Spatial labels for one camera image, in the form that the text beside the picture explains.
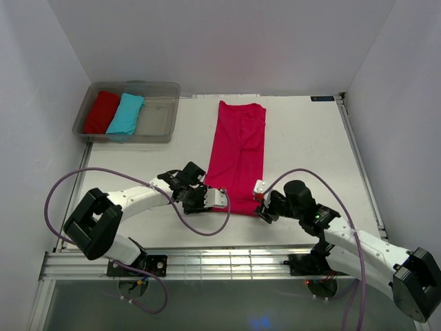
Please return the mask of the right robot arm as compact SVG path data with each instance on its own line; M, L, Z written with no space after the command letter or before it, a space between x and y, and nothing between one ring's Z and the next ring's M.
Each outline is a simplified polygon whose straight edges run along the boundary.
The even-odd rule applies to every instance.
M419 323L427 322L440 305L440 267L424 248L408 250L354 230L348 219L316 203L302 181L290 181L278 192L258 180L254 198L259 202L256 214L267 223L281 217L295 219L307 234L318 238L309 254L289 260L295 271L336 271L357 278Z

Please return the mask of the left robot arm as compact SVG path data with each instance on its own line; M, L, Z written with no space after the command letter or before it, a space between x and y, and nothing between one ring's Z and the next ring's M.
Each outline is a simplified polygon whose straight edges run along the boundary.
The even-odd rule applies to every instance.
M146 267L142 247L119 235L120 223L146 210L181 202L185 214L209 212L224 206L225 195L202 183L205 171L189 162L183 170L168 171L147 183L114 192L89 190L64 225L64 232L89 260L120 261L131 275Z

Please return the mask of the pink t shirt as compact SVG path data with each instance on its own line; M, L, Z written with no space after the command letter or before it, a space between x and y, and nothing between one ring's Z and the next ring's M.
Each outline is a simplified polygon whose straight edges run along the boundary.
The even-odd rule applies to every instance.
M266 109L257 103L229 105L220 101L205 183L223 188L231 213L254 216L254 186L263 177Z

